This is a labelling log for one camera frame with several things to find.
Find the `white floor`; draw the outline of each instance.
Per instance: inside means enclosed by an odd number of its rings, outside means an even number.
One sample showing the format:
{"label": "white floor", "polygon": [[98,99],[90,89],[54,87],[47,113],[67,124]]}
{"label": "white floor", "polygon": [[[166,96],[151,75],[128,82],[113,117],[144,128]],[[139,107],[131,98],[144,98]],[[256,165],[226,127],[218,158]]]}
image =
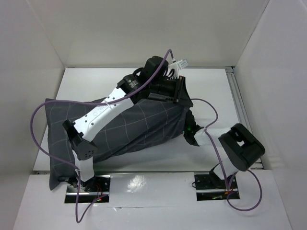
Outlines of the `white floor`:
{"label": "white floor", "polygon": [[[111,179],[110,203],[95,204],[80,224],[74,204],[64,204],[66,185],[49,191],[48,175],[31,175],[14,230],[290,230],[290,224],[271,171],[255,171],[263,200],[253,211],[238,212],[224,200],[196,201],[193,173],[117,174]],[[256,181],[239,173],[240,207],[259,198]],[[79,204],[79,217],[87,204]]]}
{"label": "white floor", "polygon": [[[57,99],[91,101],[109,95],[117,82],[134,69],[66,69]],[[219,113],[213,127],[231,127],[238,122],[235,104],[224,69],[183,69],[191,98],[211,102]],[[213,110],[203,102],[194,102],[193,114],[199,125],[205,126],[215,119]],[[47,149],[47,130],[42,147]],[[184,138],[128,153],[103,161],[95,166],[101,171],[112,172],[182,172],[209,171],[218,163],[212,146],[195,147]],[[34,170],[49,171],[49,157],[39,152]]]}

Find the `white wall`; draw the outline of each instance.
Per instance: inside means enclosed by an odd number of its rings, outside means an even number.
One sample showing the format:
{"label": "white wall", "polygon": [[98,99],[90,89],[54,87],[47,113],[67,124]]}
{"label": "white wall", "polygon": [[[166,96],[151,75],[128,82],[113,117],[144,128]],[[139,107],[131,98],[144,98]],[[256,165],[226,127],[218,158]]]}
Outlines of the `white wall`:
{"label": "white wall", "polygon": [[307,226],[307,0],[271,0],[235,75],[294,230]]}
{"label": "white wall", "polygon": [[[0,1],[0,223],[13,228],[37,156],[30,115],[53,97],[63,65],[25,0]],[[41,139],[44,111],[35,120]]]}
{"label": "white wall", "polygon": [[29,1],[68,67],[135,67],[168,48],[191,66],[233,66],[268,2]]}

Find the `white panel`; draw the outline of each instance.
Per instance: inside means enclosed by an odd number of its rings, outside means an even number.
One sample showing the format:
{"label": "white panel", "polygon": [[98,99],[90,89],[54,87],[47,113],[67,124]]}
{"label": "white panel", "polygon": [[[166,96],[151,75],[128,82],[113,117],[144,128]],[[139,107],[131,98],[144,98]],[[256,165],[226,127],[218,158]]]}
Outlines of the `white panel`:
{"label": "white panel", "polygon": [[233,66],[268,0],[29,0],[67,67],[137,66],[172,48]]}
{"label": "white panel", "polygon": [[[74,204],[64,204],[66,185],[62,183],[55,191],[49,191],[48,175],[31,175],[27,185],[14,230],[53,230],[53,229],[107,229],[107,230],[290,230],[290,224],[283,207],[274,177],[271,171],[255,171],[263,186],[263,200],[255,210],[242,213],[233,210],[224,200],[221,201],[190,201],[191,188],[190,181],[185,181],[186,173],[176,173],[175,176],[163,178],[157,173],[148,182],[148,189],[140,191],[134,198],[126,196],[126,203],[130,202],[130,207],[125,207],[124,203],[119,206],[108,206],[107,203],[95,204],[88,213],[85,214],[80,224],[75,222]],[[163,187],[164,193],[157,196],[154,191],[160,192]],[[259,198],[259,189],[256,181],[249,173],[239,173],[237,182],[241,199],[231,202],[241,208],[251,207]],[[170,197],[170,203],[163,204],[171,191],[178,194]],[[152,203],[149,198],[154,198],[160,207],[143,207],[140,202]],[[82,214],[88,204],[79,204],[79,215]]]}
{"label": "white panel", "polygon": [[[57,99],[91,101],[105,97],[117,82],[134,69],[66,69]],[[227,76],[224,69],[183,69],[187,78],[187,90],[191,98],[211,102],[219,113],[215,128],[231,127],[238,122]],[[192,108],[196,121],[205,126],[215,119],[215,113],[207,104],[194,102]],[[42,146],[47,149],[47,133]],[[223,148],[219,148],[226,157]],[[180,136],[167,143],[138,152],[112,157],[95,165],[103,171],[209,171],[218,163],[212,146],[195,147]],[[41,151],[34,170],[49,170],[49,157]]]}
{"label": "white panel", "polygon": [[[64,71],[39,21],[24,0],[0,1],[0,223],[13,228],[37,156],[30,115],[53,97]],[[43,112],[35,120],[41,139]]]}
{"label": "white panel", "polygon": [[271,0],[235,68],[294,230],[307,226],[306,3]]}
{"label": "white panel", "polygon": [[193,172],[111,175],[109,207],[169,207],[194,204]]}

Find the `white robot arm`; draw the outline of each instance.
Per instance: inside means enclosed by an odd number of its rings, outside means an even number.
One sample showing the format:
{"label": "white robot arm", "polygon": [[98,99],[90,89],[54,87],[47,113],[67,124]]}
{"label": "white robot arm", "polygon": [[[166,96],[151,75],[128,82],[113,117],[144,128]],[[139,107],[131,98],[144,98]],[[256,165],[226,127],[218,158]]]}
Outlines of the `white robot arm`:
{"label": "white robot arm", "polygon": [[[246,171],[265,153],[264,146],[242,124],[205,129],[196,124],[191,111],[186,114],[184,138],[194,146],[214,144],[223,147],[228,156],[222,161],[227,178],[238,171]],[[224,183],[220,164],[213,167],[209,174],[213,183]]]}
{"label": "white robot arm", "polygon": [[[93,155],[98,150],[93,142],[95,136],[116,116],[133,107],[141,99],[178,103],[187,107],[193,106],[186,89],[185,77],[178,74],[180,69],[187,66],[187,61],[175,61],[169,66],[173,72],[171,78],[166,76],[168,62],[162,64],[162,61],[163,58],[157,56],[148,59],[144,68],[125,76],[112,93],[103,100],[101,106],[95,107],[73,122],[66,120],[63,123],[71,143],[75,164],[81,171],[82,182],[86,183],[94,177]],[[160,64],[162,68],[150,84],[132,97],[121,100],[127,94],[139,89],[153,75]]]}

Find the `checkered cloth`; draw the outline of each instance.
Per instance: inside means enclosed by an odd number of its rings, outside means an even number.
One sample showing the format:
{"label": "checkered cloth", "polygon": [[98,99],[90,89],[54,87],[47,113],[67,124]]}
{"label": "checkered cloth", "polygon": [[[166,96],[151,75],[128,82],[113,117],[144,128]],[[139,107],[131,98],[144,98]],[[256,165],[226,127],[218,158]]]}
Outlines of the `checkered cloth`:
{"label": "checkered cloth", "polygon": [[[93,106],[75,103],[50,103],[45,106],[50,154],[74,163],[71,145],[62,123],[67,119],[74,121],[92,109]],[[113,156],[156,146],[181,135],[188,109],[173,103],[139,101],[96,135],[93,142],[98,152],[94,155],[94,164]],[[71,166],[50,158],[51,190],[72,176],[75,176],[75,171]]]}

